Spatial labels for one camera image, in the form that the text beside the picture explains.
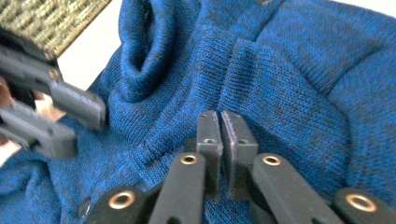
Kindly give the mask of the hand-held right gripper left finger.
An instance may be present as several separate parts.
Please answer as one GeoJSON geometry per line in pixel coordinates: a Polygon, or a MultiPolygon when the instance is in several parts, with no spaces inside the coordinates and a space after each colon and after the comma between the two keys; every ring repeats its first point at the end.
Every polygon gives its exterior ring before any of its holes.
{"type": "Polygon", "coordinates": [[[219,197],[223,144],[219,119],[213,110],[205,111],[198,116],[196,151],[205,157],[205,195],[216,200],[219,197]]]}

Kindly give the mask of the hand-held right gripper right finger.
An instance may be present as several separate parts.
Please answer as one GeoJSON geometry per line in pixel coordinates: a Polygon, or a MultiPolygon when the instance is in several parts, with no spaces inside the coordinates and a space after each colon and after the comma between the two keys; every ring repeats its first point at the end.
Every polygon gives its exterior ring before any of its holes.
{"type": "Polygon", "coordinates": [[[248,167],[258,154],[259,145],[241,115],[231,111],[221,112],[221,137],[223,149],[223,173],[231,200],[248,200],[248,167]]]}

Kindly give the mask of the green woven basket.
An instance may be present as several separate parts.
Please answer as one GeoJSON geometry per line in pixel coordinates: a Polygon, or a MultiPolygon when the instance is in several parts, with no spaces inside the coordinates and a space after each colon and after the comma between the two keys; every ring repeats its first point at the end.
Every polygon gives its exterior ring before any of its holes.
{"type": "Polygon", "coordinates": [[[0,27],[61,56],[112,0],[0,0],[0,27]]]}

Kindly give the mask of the black fishbone-print cloth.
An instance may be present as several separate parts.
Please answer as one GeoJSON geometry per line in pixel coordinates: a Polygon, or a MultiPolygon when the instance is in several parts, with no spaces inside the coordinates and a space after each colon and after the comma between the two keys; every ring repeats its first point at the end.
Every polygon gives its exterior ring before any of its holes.
{"type": "Polygon", "coordinates": [[[0,167],[0,224],[80,224],[119,186],[163,181],[206,110],[247,122],[325,199],[364,189],[396,208],[396,19],[330,0],[123,0],[120,46],[93,82],[99,133],[78,155],[0,167]]]}

